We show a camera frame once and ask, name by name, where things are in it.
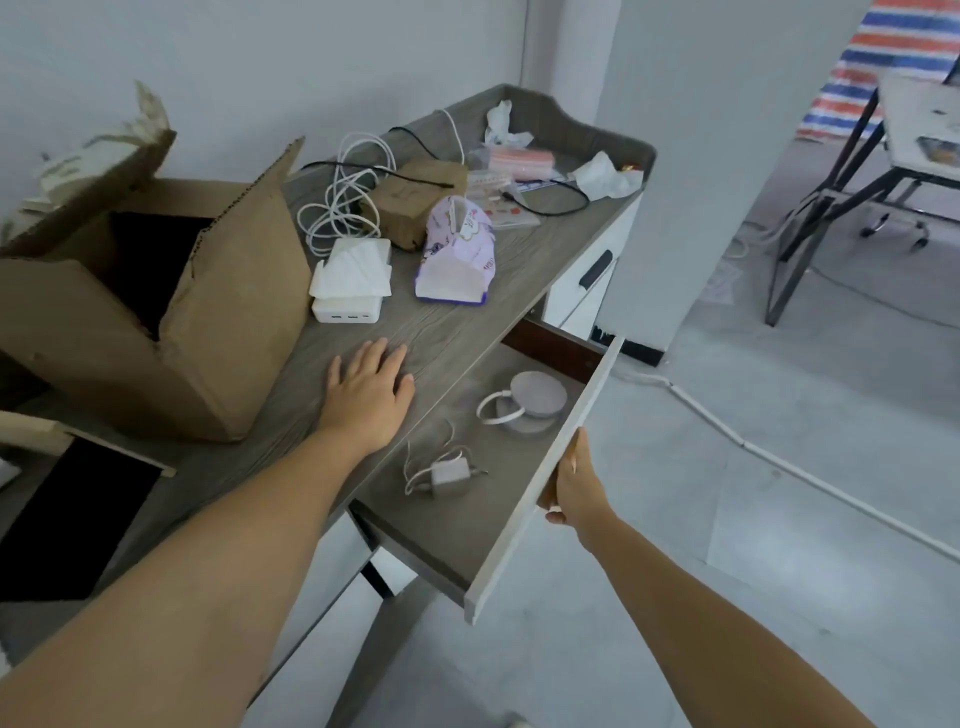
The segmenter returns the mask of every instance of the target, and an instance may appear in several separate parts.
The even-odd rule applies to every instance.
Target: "white power cord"
[[[744,220],[740,225],[740,230],[733,236],[731,246],[723,254],[723,257],[727,260],[738,260],[747,257],[752,248],[766,247],[772,241],[780,239],[780,236],[793,224],[793,221],[819,198],[819,190],[811,191],[797,203],[796,207],[786,212],[772,228],[755,223],[753,220]],[[750,235],[745,230],[748,228],[753,228],[756,232]],[[740,249],[732,250],[733,244],[739,245]]]
[[[454,482],[452,479],[446,480],[444,477],[446,473],[441,474],[438,466],[450,464],[461,458],[463,458],[465,467],[461,473],[457,474],[457,480],[467,479],[474,475],[487,474],[487,471],[470,465],[470,460],[473,458],[473,453],[470,452],[470,448],[466,445],[453,445],[451,447],[451,443],[453,443],[453,439],[457,435],[457,428],[450,420],[446,420],[446,423],[450,425],[450,436],[446,438],[446,442],[443,444],[444,451],[431,460],[430,465],[426,468],[420,468],[413,474],[409,473],[410,466],[413,464],[413,450],[410,445],[410,440],[407,440],[407,456],[403,460],[403,477],[406,480],[406,484],[403,486],[403,494],[405,496],[411,496],[413,493],[430,492],[436,495],[438,486],[444,486],[449,482]],[[422,480],[423,476],[428,474],[430,475],[430,480]]]
[[[369,143],[373,143],[383,150],[383,154],[387,158],[386,166],[378,168],[396,171],[396,159],[393,150],[387,145],[387,142],[371,133],[350,132],[344,136],[337,152],[337,161],[346,161],[350,152]],[[324,201],[307,203],[297,210],[297,225],[305,234],[306,245],[313,255],[329,255],[333,249],[332,245],[315,243],[316,239],[381,237],[380,211],[373,204],[369,194],[376,187],[379,179],[376,171],[372,169],[362,169],[359,172],[348,173],[342,166],[338,165],[333,168],[333,182],[330,183],[324,193]],[[363,215],[351,211],[353,204],[360,200],[367,202],[373,212],[373,220],[368,220]],[[320,216],[309,225],[304,225],[304,211],[314,207],[322,211]],[[328,231],[320,232],[324,228],[327,228]]]
[[[802,480],[807,485],[812,485],[814,488],[826,493],[828,496],[834,497],[837,500],[846,503],[851,508],[855,508],[865,516],[869,516],[875,521],[879,521],[884,525],[890,526],[895,531],[902,533],[904,536],[913,539],[919,544],[923,544],[924,546],[932,548],[934,551],[937,551],[943,556],[946,556],[948,559],[960,564],[960,550],[923,533],[921,530],[914,528],[912,525],[908,525],[903,521],[898,521],[893,516],[889,516],[888,514],[883,513],[883,511],[877,510],[869,503],[865,503],[863,500],[845,493],[836,486],[830,485],[825,480],[821,480],[816,475],[811,475],[793,463],[788,463],[786,460],[777,457],[772,452],[768,452],[767,450],[754,445],[748,440],[743,439],[743,437],[741,437],[739,433],[737,433],[732,427],[726,425],[722,420],[720,420],[720,418],[710,412],[706,407],[693,399],[687,392],[678,387],[665,376],[646,375],[640,372],[623,372],[616,369],[613,370],[613,375],[618,379],[622,379],[623,381],[629,381],[637,384],[652,384],[654,386],[663,387],[664,389],[668,390],[670,394],[683,402],[687,407],[700,415],[701,418],[706,420],[710,426],[724,435],[724,437],[735,443],[737,446],[745,449],[755,457],[770,463],[772,466],[779,468],[785,473],[790,473],[794,477]]]
[[[464,154],[464,143],[460,141],[460,133],[457,131],[457,122],[453,120],[453,117],[450,116],[450,112],[446,109],[438,109],[442,113],[446,114],[446,118],[450,120],[450,126],[453,127],[453,135],[457,137],[457,146],[460,147],[460,163],[464,164],[467,161],[467,156]]]

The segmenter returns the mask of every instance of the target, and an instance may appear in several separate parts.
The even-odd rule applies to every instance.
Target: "small cardboard box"
[[[414,251],[423,247],[426,219],[433,206],[447,195],[462,196],[467,192],[467,168],[459,162],[414,159],[397,171],[415,180],[453,185],[438,187],[390,176],[370,193],[370,199],[380,213],[380,236],[389,238],[405,251]],[[361,207],[368,220],[375,219],[366,201]]]
[[[280,191],[302,139],[252,184],[155,179],[175,137],[4,248],[0,349],[122,430],[238,440],[306,320]]]

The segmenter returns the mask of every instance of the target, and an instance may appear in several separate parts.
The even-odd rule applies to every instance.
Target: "extension cord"
[[[907,536],[917,543],[923,544],[924,546],[937,551],[941,555],[946,556],[948,559],[960,564],[960,550],[950,546],[949,544],[945,544],[944,542],[939,541],[938,539],[935,539],[926,533],[923,533],[920,529],[914,528],[912,525],[904,523],[903,521],[898,521],[893,516],[876,509],[869,503],[851,496],[849,493],[840,490],[834,485],[830,485],[816,475],[812,475],[793,463],[789,463],[786,460],[777,457],[772,452],[768,452],[767,450],[754,445],[752,442],[745,440],[739,433],[736,432],[736,430],[724,423],[706,407],[693,399],[685,390],[678,387],[665,376],[646,375],[640,372],[623,372],[616,369],[613,370],[613,375],[622,381],[632,382],[634,384],[650,384],[663,387],[664,389],[668,390],[670,394],[683,402],[687,407],[700,415],[700,417],[707,421],[711,427],[720,432],[728,440],[731,440],[739,447],[745,449],[751,455],[758,457],[760,460],[769,463],[785,473],[793,475],[797,479],[803,481],[807,485],[813,486],[822,493],[826,493],[828,496],[846,503],[851,508],[856,509],[865,516],[869,516],[875,521],[890,526],[904,536]]]

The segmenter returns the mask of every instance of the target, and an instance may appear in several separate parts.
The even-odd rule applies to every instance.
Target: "concrete floor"
[[[792,145],[751,218],[784,212],[836,151]],[[864,176],[882,166],[874,157]],[[923,194],[946,211],[957,199]],[[910,255],[908,226],[858,240],[864,217],[834,227],[818,267],[960,325],[951,244],[960,235],[935,229]],[[758,445],[960,546],[960,331],[815,274],[770,329],[761,323],[770,257],[754,251],[736,264],[734,304],[697,303],[660,370]],[[956,724],[960,566],[736,449],[662,390],[612,378],[588,430],[618,512],[877,725]],[[338,711],[354,728],[494,728],[513,714],[539,728],[687,725],[570,529],[535,520],[475,627],[421,584],[382,616],[405,609],[412,627],[372,692]]]

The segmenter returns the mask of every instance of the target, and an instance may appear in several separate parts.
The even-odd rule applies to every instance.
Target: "baseboard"
[[[606,333],[600,327],[593,327],[593,333],[590,335],[590,341],[595,341],[605,347],[610,345],[613,340],[613,334]],[[634,341],[625,341],[620,348],[620,353],[626,354],[632,359],[636,359],[650,367],[656,367],[663,359],[664,352],[653,347],[647,347]]]

